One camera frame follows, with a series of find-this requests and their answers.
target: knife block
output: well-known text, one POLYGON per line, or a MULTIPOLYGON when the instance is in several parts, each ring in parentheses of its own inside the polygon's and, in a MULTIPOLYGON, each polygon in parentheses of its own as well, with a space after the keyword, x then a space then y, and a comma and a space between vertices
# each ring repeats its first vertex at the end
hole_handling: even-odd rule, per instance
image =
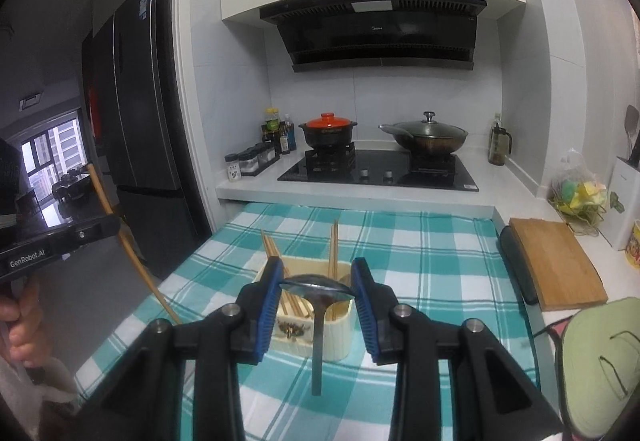
POLYGON ((598 229, 613 249, 625 249, 640 218, 640 171, 622 158, 616 158, 604 207, 607 212, 598 229))

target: fridge door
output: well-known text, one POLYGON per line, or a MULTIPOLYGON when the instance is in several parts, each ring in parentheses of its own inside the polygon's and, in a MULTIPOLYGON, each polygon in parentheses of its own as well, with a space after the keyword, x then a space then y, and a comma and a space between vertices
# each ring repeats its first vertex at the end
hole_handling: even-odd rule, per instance
POLYGON ((149 271, 161 280, 203 243, 179 190, 168 196, 118 188, 118 199, 149 271))
POLYGON ((135 186, 176 190, 180 182, 158 79, 155 4, 156 0, 126 0, 115 12, 117 97, 135 186))
POLYGON ((113 182, 135 186, 131 159, 122 130, 120 108, 116 94, 115 67, 113 61, 113 17, 110 17, 91 44, 94 70, 94 89, 97 98, 97 117, 100 119, 104 150, 109 160, 113 182))

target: black stovetop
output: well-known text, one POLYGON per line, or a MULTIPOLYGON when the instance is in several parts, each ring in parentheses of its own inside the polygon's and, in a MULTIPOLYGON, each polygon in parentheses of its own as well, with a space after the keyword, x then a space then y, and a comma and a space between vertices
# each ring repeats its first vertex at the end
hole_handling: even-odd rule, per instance
POLYGON ((307 151, 305 159, 278 180, 478 192, 476 182, 456 155, 421 158, 397 150, 354 150, 353 144, 333 154, 307 151))

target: table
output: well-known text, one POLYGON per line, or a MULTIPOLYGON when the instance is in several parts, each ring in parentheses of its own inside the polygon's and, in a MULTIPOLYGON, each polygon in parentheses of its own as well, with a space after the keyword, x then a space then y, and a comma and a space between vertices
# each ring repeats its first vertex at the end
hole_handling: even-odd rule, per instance
MULTIPOLYGON (((251 203, 170 275, 160 289, 185 321, 234 301, 266 262, 260 229, 283 255, 328 258, 334 219, 340 223, 338 259, 367 259, 376 281, 401 302, 434 320, 487 324, 532 381, 538 381, 524 306, 516 297, 489 219, 429 212, 345 211, 251 203)), ((76 374, 87 398, 145 325, 165 317, 146 299, 76 374)), ((310 395, 311 360, 269 351, 257 367, 240 365, 247 439, 386 440, 396 367, 377 367, 365 352, 356 321, 350 354, 323 368, 322 396, 310 395)), ((450 385, 440 364, 443 439, 452 439, 450 385)), ((193 366, 182 404, 182 439, 191 439, 193 366)))

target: wooden cutting board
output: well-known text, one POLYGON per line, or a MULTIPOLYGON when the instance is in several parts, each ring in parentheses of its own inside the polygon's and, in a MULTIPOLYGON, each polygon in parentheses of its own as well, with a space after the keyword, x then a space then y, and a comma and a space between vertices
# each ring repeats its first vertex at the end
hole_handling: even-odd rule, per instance
POLYGON ((543 311, 577 309, 607 301, 598 272, 565 223, 511 219, 543 311))

